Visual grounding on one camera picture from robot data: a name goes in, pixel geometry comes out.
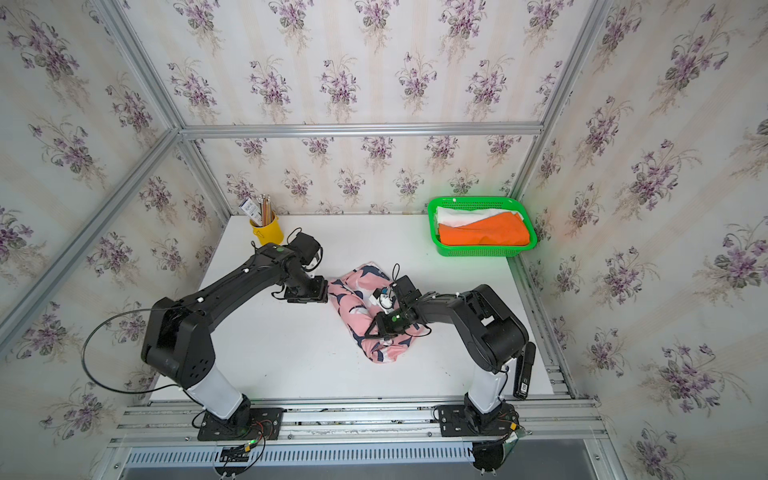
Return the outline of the pink patterned garment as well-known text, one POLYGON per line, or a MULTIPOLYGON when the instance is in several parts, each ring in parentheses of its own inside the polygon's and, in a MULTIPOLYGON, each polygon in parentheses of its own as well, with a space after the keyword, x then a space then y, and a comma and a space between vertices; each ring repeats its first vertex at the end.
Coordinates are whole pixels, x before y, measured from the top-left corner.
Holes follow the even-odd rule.
POLYGON ((373 262, 365 263, 328 284, 329 302, 338 313, 363 354, 373 363, 395 362, 416 340, 427 333, 425 327, 410 326, 404 334, 391 339, 367 338, 378 333, 375 316, 382 307, 373 299, 374 291, 390 286, 390 277, 373 262))

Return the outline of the white shorts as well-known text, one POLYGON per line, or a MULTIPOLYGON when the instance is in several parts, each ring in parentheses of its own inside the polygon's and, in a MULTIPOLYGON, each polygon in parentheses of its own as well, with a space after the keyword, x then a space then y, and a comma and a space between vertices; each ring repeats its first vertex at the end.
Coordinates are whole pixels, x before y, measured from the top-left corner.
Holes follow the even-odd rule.
POLYGON ((447 207, 438 207, 436 209, 436 220, 439 225, 449 227, 463 227, 476 222, 487 220, 498 215, 513 215, 523 220, 523 215, 515 210, 504 209, 479 209, 479 210, 459 210, 447 207))

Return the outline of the orange cloth garment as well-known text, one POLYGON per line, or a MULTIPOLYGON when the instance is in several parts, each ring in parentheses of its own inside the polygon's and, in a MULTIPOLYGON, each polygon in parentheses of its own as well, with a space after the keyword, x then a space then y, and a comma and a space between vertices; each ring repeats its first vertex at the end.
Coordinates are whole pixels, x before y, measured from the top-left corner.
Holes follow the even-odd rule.
POLYGON ((438 223, 438 237, 447 246, 527 246, 531 234, 519 213, 503 211, 475 221, 451 219, 438 223))

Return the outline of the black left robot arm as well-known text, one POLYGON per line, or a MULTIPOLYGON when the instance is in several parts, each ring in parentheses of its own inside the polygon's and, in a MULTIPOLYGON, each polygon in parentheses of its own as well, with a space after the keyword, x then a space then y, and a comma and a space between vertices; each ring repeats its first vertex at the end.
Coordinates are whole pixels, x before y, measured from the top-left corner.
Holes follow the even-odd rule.
POLYGON ((212 333, 230 314, 263 290, 280 286, 288 303, 325 303, 328 281, 311 272, 323 248, 298 232, 286 245, 267 243, 240 266, 196 293, 152 307, 141 360, 172 380, 215 419, 242 429, 249 422, 250 399, 220 372, 212 333))

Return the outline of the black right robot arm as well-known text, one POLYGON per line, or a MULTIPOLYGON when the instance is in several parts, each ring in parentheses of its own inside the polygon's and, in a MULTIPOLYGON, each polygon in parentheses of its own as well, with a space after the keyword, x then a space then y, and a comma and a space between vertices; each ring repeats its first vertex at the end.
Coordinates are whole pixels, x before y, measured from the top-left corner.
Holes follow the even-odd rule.
POLYGON ((383 311, 374 317, 365 339, 414 337, 417 327, 430 331, 432 324, 455 328, 476 366, 465 400, 469 414, 483 420, 499 414, 508 382, 514 383, 515 398, 528 397, 537 347, 521 320, 489 285, 454 294, 423 293, 403 276, 376 294, 383 311))

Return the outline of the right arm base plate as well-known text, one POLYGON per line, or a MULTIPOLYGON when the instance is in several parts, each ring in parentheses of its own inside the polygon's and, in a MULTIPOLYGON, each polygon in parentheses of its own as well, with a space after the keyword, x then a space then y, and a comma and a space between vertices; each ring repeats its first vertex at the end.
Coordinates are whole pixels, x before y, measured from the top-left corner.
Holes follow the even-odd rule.
POLYGON ((438 405, 433 409, 440 435, 456 437, 502 437, 517 432, 519 414, 508 402, 501 402, 488 413, 481 413, 471 403, 438 405))

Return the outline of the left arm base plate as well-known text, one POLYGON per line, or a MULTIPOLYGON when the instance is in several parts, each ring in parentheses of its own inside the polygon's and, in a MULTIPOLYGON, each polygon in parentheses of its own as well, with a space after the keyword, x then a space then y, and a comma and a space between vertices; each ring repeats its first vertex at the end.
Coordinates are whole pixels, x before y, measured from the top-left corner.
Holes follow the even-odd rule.
POLYGON ((261 437, 276 440, 279 436, 283 415, 282 408, 254 408, 248 413, 238 410, 230 419, 222 420, 205 411, 197 440, 201 442, 246 441, 261 437))

